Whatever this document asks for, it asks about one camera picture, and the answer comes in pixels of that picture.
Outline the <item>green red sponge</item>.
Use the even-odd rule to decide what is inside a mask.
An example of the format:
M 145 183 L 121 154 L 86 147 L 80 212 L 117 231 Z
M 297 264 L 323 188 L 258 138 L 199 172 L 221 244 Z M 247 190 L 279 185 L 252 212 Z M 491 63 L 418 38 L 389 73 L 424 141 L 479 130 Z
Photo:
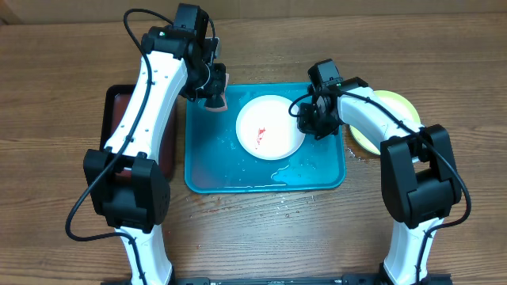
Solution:
M 213 96 L 212 98 L 205 101 L 204 107 L 209 112 L 225 112 L 228 110 L 225 92 L 227 90 L 229 78 L 230 75 L 228 73 L 225 73 L 225 86 L 223 92 L 220 95 Z

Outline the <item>pink white plate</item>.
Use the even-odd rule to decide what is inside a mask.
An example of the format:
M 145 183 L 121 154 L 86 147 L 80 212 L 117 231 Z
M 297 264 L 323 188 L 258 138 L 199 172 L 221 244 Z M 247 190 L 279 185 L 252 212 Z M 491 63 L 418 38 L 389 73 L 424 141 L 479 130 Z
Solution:
M 242 148 L 262 160 L 275 161 L 294 154 L 305 134 L 297 127 L 298 112 L 293 101 L 279 95 L 263 95 L 246 103 L 240 110 L 235 130 Z

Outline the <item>yellow plate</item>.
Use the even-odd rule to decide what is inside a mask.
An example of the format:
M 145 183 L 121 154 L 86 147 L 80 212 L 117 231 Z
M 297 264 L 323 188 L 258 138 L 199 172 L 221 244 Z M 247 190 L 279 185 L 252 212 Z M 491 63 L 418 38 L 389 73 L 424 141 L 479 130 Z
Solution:
M 416 108 L 405 97 L 387 90 L 375 90 L 374 94 L 403 117 L 411 119 L 413 122 L 418 124 L 421 122 Z M 372 154 L 380 155 L 378 148 L 355 127 L 350 126 L 349 130 L 352 137 L 362 148 Z

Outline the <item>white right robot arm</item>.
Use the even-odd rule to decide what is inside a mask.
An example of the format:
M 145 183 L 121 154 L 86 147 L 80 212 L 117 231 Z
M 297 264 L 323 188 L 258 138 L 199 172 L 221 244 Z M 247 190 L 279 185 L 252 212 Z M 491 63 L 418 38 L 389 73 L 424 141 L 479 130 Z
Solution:
M 403 119 L 360 78 L 313 78 L 308 97 L 296 99 L 301 132 L 322 139 L 342 124 L 362 131 L 380 151 L 381 192 L 394 219 L 391 245 L 377 273 L 344 274 L 339 284 L 450 284 L 430 274 L 429 252 L 440 229 L 463 223 L 471 197 L 457 172 L 448 132 Z

